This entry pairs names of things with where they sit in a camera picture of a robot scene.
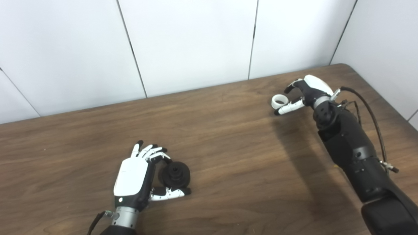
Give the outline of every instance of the black object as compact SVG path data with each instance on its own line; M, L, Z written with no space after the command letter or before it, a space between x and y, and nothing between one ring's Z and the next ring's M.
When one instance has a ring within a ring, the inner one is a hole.
M190 170L186 164L175 161L166 165L160 174L161 183L173 189L186 188L190 183Z
M133 228L110 225L100 235L137 235L137 233Z
M96 215L96 218L94 218L92 224L90 225L89 231L87 232L87 235L90 235L96 226L96 224L99 222L99 220L103 217L106 211L102 211L99 214Z
M402 203L394 198L384 198L364 205L362 216L372 235L418 234L416 221Z
M355 94L363 102L363 104L366 106L367 110L369 111L370 116L372 117L373 123L375 125L376 132L377 132L377 136L379 137L380 148L382 149L383 161L387 162L386 149L385 149L385 144L383 143L382 133L380 132L380 128L379 128L379 125L377 124L376 117L373 114L373 111L370 108L369 104L366 102L366 100L363 98L363 96L360 95L360 93L358 93L357 91L355 91L353 88L350 88L350 87L341 87L340 89L342 91L348 91L348 92L351 92L351 93Z
M325 101L316 107L313 118L332 161L344 171L365 204L362 215L371 234L418 234L417 205L385 173L356 117L339 104ZM375 126L380 134L377 122Z

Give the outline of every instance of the wood grain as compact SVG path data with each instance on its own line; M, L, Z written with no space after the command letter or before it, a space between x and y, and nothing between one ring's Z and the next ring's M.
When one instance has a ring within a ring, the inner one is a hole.
M391 177L418 202L418 133L338 64L0 125L2 234L85 234L98 212L113 209L117 171L139 139L168 148L192 177L192 195L142 213L138 230L146 235L369 234L361 203L317 137L312 110L273 115L271 97L306 74L364 95L388 158L401 169ZM102 219L93 234L109 223Z

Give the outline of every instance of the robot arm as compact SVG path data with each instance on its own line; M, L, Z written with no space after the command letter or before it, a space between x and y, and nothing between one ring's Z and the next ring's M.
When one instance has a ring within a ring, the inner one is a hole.
M120 166L113 189L116 211L98 214L88 235L103 216L112 218L112 223L101 235L136 235L138 215L148 206L149 201L162 201L191 194L191 190L187 188L190 182L188 167L181 162L173 162L166 154L165 148L148 145L140 151L142 145L143 141L138 141L131 156ZM162 172L165 187L152 187L156 164L162 160L167 163Z
M314 110L313 119L324 146L364 203L362 216L371 234L418 234L418 207L385 173L383 167L393 171L396 168L378 159L355 116L334 102L340 90L333 93L323 84L322 89L318 89L318 86L312 87L311 82L298 86L302 81L298 79L290 86L304 89L301 89L304 103Z

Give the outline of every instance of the white wall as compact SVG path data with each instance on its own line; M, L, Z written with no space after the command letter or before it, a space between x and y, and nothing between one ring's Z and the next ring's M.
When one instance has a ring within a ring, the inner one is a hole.
M0 70L0 124L37 117L29 102Z
M115 0L0 2L0 67L40 115L144 98Z
M117 0L0 1L0 67L15 85L0 92L26 107L0 113L20 120L325 65L353 1L259 0L253 41L257 0L120 0L133 51Z
M246 80L256 0L119 0L149 97Z
M416 0L359 0L332 60L350 65L405 119L418 109L417 10Z
M328 65L355 0L260 0L250 78Z

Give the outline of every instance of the black robotic arm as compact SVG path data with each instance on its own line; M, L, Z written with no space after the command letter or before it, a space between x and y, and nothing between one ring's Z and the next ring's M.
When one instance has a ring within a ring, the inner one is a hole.
M372 235L418 234L418 207L385 173L397 172L392 165L380 161L376 150L356 117L334 102L336 92L312 75L290 84L285 93L297 87L304 106L313 108L318 134L332 161L346 174L359 199L364 203L362 216ZM292 103L275 110L276 115L292 111Z

